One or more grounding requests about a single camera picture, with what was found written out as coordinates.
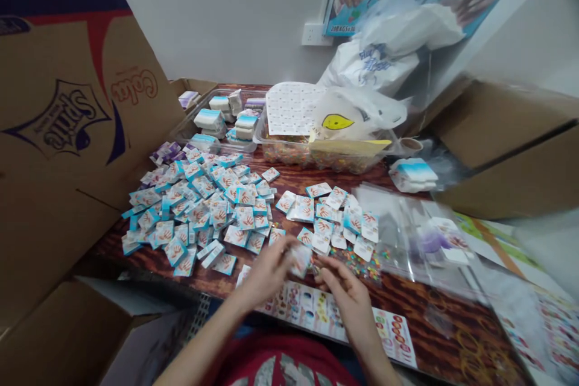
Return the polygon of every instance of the wooden table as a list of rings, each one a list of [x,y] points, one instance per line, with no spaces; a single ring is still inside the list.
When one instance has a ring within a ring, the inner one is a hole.
[[[272,166],[265,161],[260,147],[249,165],[257,173]],[[349,192],[362,181],[395,191],[381,164],[363,176],[281,164],[274,166],[281,173],[271,183],[279,192],[276,199],[286,190],[305,194],[306,186],[321,182],[337,185]],[[304,226],[302,223],[287,220],[274,207],[272,210],[273,220],[281,228],[288,234],[298,235]],[[173,268],[162,249],[143,248],[130,256],[123,255],[121,236],[127,229],[128,221],[119,220],[89,255],[104,256],[125,267],[148,270],[221,299],[235,289],[243,264],[251,265],[256,257],[244,248],[228,244],[227,251],[238,258],[230,277],[199,266],[195,267],[191,277],[173,277]],[[302,283],[314,286],[309,276]],[[364,283],[369,288],[373,306],[408,319],[420,371],[454,384],[533,384],[495,313],[488,307],[395,274],[382,273],[379,282]]]

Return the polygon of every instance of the cardboard flap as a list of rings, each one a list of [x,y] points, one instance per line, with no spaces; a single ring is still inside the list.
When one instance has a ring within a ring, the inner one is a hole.
[[[175,306],[135,289],[132,282],[82,276],[77,276],[77,279],[98,291],[103,297],[106,297],[133,317],[137,315],[164,314],[176,310]]]
[[[2,383],[94,384],[130,324],[85,284],[62,283],[0,341]]]
[[[435,199],[487,219],[536,217],[579,205],[579,127],[467,179]]]
[[[576,98],[474,81],[431,127],[461,162],[479,168],[577,118]]]

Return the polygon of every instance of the cardboard box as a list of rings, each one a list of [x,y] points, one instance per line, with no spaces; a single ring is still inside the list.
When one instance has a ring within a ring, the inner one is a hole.
[[[186,92],[187,90],[193,90],[199,93],[199,95],[189,102],[185,109],[185,113],[189,114],[189,112],[199,104],[199,101],[205,98],[209,92],[217,87],[217,82],[196,80],[194,78],[179,78],[178,80],[170,82],[169,85],[177,97],[180,97],[183,92]]]
[[[0,2],[0,329],[128,209],[184,118],[126,0]]]
[[[120,284],[61,283],[0,340],[3,384],[152,384],[191,313]]]
[[[476,174],[435,199],[474,217],[536,217],[579,206],[579,100],[472,80],[430,127]]]

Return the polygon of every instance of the white wall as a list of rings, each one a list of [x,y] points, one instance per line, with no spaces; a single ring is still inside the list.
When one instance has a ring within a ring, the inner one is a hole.
[[[579,302],[579,208],[517,220],[514,236],[549,275]]]
[[[466,69],[579,97],[579,0],[527,0]]]
[[[301,45],[322,0],[127,0],[169,79],[315,83],[333,47]]]

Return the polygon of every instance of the paper sheet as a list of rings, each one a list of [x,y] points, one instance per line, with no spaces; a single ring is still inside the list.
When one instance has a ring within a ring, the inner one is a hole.
[[[326,93],[324,86],[284,81],[265,95],[269,133],[276,136],[309,136],[314,125],[315,102]]]

